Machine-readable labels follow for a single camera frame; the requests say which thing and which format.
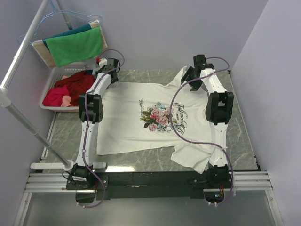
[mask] red object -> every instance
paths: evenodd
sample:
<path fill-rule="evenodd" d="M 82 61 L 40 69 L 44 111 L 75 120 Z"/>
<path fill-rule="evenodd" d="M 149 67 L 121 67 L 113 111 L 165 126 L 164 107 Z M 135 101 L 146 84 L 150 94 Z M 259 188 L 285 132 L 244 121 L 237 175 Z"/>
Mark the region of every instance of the red object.
<path fill-rule="evenodd" d="M 66 86 L 69 91 L 69 96 L 72 101 L 70 102 L 73 106 L 79 106 L 79 95 L 85 93 L 91 88 L 95 81 L 93 75 L 88 74 L 87 71 L 77 72 L 69 78 L 59 80 L 55 83 L 55 87 Z"/>
<path fill-rule="evenodd" d="M 69 96 L 67 86 L 52 88 L 46 94 L 43 105 L 48 107 L 60 107 L 63 102 L 63 96 Z"/>

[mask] laundry basket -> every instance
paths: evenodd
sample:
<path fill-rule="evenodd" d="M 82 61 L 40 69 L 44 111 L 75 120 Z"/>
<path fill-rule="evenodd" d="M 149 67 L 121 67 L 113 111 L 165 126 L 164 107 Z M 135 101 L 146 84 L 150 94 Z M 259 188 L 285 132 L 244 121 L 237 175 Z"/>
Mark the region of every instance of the laundry basket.
<path fill-rule="evenodd" d="M 47 84 L 43 90 L 43 94 L 40 100 L 40 107 L 43 109 L 49 109 L 55 112 L 78 112 L 79 107 L 48 107 L 43 105 L 43 100 L 47 92 L 54 87 L 55 83 L 65 76 L 71 76 L 76 72 L 84 70 L 94 70 L 95 66 L 93 64 L 88 64 L 87 62 L 75 62 L 64 67 L 56 67 L 51 71 L 50 77 Z"/>

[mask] gray marble tabletop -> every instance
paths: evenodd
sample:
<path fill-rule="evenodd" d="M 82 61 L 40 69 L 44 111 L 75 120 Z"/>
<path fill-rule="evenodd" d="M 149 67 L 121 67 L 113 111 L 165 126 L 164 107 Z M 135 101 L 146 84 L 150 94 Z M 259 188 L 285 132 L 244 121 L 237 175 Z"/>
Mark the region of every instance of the gray marble tabletop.
<path fill-rule="evenodd" d="M 121 82 L 152 82 L 166 85 L 172 81 L 179 70 L 121 70 L 118 73 Z M 218 73 L 222 85 L 232 91 L 228 72 Z M 67 159 L 76 160 L 81 137 L 81 121 L 78 113 L 58 113 L 55 119 L 51 143 Z M 234 99 L 232 118 L 227 130 L 227 153 L 234 170 L 257 170 L 256 159 L 246 131 L 246 127 L 237 103 Z M 93 155 L 95 162 L 106 162 L 108 172 L 117 171 L 188 171 L 191 168 L 181 166 L 170 160 L 173 147 L 142 150 L 131 153 L 96 155 L 96 141 Z M 58 162 L 48 153 L 46 162 Z"/>

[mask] blue wire hanger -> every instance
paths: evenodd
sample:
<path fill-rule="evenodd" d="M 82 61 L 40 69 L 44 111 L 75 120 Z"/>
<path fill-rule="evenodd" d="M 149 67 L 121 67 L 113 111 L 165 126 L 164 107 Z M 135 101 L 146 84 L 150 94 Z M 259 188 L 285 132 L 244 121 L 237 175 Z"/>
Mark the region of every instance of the blue wire hanger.
<path fill-rule="evenodd" d="M 36 30 L 35 30 L 35 33 L 34 33 L 33 35 L 36 35 L 36 34 L 37 34 L 37 30 L 38 30 L 39 26 L 45 21 L 45 19 L 47 19 L 47 18 L 49 18 L 49 17 L 52 17 L 52 16 L 54 16 L 55 14 L 64 14 L 64 13 L 66 13 L 66 14 L 69 14 L 69 15 L 71 15 L 71 16 L 74 16 L 74 17 L 76 17 L 76 18 L 78 18 L 78 19 L 81 19 L 81 20 L 85 21 L 87 24 L 90 23 L 90 22 L 93 22 L 93 21 L 95 21 L 95 20 L 91 20 L 91 21 L 88 22 L 86 19 L 84 19 L 84 18 L 82 18 L 82 17 L 79 17 L 79 16 L 77 16 L 77 15 L 85 16 L 86 18 L 90 18 L 90 17 L 92 17 L 92 16 L 97 16 L 97 17 L 98 17 L 99 23 L 102 21 L 102 17 L 101 17 L 100 15 L 98 15 L 98 14 L 91 14 L 91 15 L 87 16 L 86 14 L 74 12 L 74 11 L 71 11 L 71 10 L 66 10 L 66 9 L 64 9 L 64 10 L 58 10 L 58 9 L 55 7 L 55 5 L 53 4 L 52 0 L 49 0 L 49 3 L 50 3 L 50 5 L 52 6 L 52 12 L 46 14 L 46 15 L 41 19 L 41 21 L 39 22 L 39 24 L 38 24 L 38 26 L 37 26 L 37 28 L 36 28 Z M 22 37 L 24 37 L 24 36 L 25 36 L 25 34 L 23 34 L 23 35 L 21 35 L 20 37 L 17 38 L 17 42 L 18 42 L 19 45 L 21 44 L 20 39 L 21 39 Z"/>

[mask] white t-shirt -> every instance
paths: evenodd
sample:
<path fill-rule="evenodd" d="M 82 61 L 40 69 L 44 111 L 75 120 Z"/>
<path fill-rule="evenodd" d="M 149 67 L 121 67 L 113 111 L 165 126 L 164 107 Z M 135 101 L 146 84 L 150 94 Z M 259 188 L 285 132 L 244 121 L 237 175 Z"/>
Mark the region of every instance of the white t-shirt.
<path fill-rule="evenodd" d="M 174 146 L 171 160 L 202 173 L 213 148 L 183 141 L 173 132 L 169 121 L 170 103 L 185 70 L 186 67 L 182 68 L 166 86 L 133 82 L 110 85 L 102 96 L 104 114 L 98 129 L 97 154 Z M 211 131 L 204 113 L 207 93 L 190 89 L 185 86 L 174 101 L 174 126 L 189 140 L 210 142 Z"/>

